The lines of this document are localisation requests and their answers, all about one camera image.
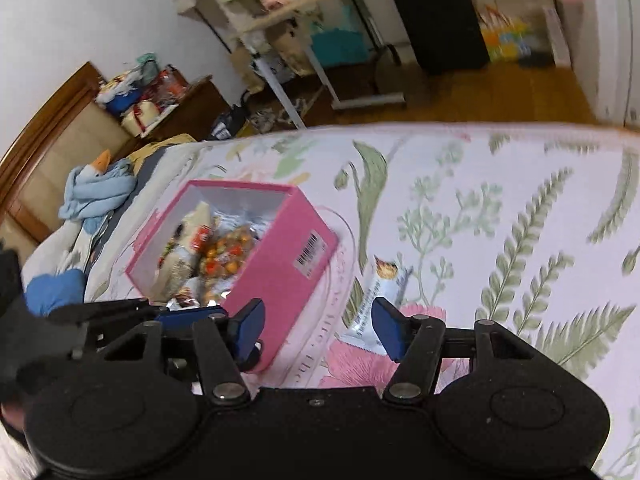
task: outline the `floral bedsheet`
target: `floral bedsheet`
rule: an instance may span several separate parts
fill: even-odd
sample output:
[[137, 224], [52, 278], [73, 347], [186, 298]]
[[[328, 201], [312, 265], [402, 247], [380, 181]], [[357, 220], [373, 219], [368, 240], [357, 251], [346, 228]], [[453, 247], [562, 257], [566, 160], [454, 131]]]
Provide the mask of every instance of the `floral bedsheet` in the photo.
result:
[[[493, 319], [585, 381], [612, 420], [595, 469], [640, 478], [640, 138], [562, 124], [376, 124], [203, 143], [191, 178], [296, 184], [340, 237], [276, 360], [252, 385], [389, 380], [386, 356], [342, 343], [374, 256], [413, 267], [402, 311]], [[168, 150], [165, 157], [171, 157]], [[135, 237], [95, 297], [136, 297]], [[443, 363], [438, 387], [466, 372]]]

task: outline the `snack bag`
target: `snack bag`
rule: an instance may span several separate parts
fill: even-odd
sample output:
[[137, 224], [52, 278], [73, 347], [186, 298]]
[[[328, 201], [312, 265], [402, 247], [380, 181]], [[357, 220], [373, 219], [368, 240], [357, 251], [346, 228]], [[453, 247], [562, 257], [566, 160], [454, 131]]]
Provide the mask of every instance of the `snack bag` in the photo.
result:
[[530, 27], [520, 18], [506, 16], [498, 9], [486, 6], [480, 15], [480, 30], [492, 62], [514, 61], [531, 54], [526, 43]]
[[178, 290], [175, 300], [182, 308], [202, 306], [203, 286], [202, 278], [199, 276], [189, 278]]
[[176, 230], [170, 252], [161, 258], [160, 269], [152, 288], [150, 300], [166, 303], [184, 283], [195, 275], [200, 255], [212, 232], [209, 204], [200, 202], [188, 213]]
[[404, 296], [406, 282], [413, 269], [403, 269], [395, 262], [385, 262], [376, 257], [373, 282], [364, 295], [358, 313], [340, 340], [380, 355], [386, 355], [371, 320], [371, 305], [376, 298], [385, 298], [398, 306]]

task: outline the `barcode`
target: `barcode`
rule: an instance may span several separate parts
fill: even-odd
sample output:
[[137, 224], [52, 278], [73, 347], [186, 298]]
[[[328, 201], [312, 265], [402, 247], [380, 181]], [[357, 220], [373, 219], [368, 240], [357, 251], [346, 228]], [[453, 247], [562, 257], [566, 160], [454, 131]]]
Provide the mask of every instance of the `barcode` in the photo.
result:
[[298, 257], [298, 263], [300, 265], [308, 264], [316, 254], [316, 243], [318, 242], [318, 237], [311, 233], [309, 240], [307, 241], [305, 248], [302, 249], [302, 254]]
[[311, 231], [300, 256], [297, 257], [293, 266], [309, 278], [325, 251], [326, 243], [324, 243], [324, 240], [318, 233]]

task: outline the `snack bar wrapper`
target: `snack bar wrapper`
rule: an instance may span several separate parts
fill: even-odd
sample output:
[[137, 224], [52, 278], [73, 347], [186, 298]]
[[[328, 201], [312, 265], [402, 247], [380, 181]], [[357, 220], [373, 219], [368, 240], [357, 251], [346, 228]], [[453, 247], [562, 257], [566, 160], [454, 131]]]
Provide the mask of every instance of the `snack bar wrapper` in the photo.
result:
[[168, 302], [194, 276], [200, 253], [211, 235], [212, 224], [213, 218], [206, 202], [200, 202], [182, 219], [168, 250], [160, 258], [160, 268], [150, 295], [153, 303]]
[[404, 296], [406, 282], [412, 270], [413, 268], [403, 269], [395, 262], [385, 262], [376, 257], [374, 279], [351, 326], [339, 339], [363, 350], [386, 355], [385, 348], [373, 330], [371, 306], [376, 298], [385, 298], [397, 308]]

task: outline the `cardboard box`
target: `cardboard box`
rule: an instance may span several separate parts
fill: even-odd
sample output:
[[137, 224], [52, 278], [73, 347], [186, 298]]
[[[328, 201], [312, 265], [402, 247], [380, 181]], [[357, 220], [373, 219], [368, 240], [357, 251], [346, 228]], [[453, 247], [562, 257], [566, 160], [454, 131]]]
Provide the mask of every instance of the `cardboard box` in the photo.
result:
[[335, 251], [337, 236], [297, 187], [191, 180], [158, 218], [151, 218], [142, 228], [145, 235], [140, 248], [126, 269], [142, 295], [149, 297], [168, 239], [201, 201], [209, 203], [214, 212], [246, 213], [271, 221], [222, 305], [232, 316], [253, 298], [264, 301], [262, 357], [254, 370], [259, 372], [271, 363], [316, 288]]

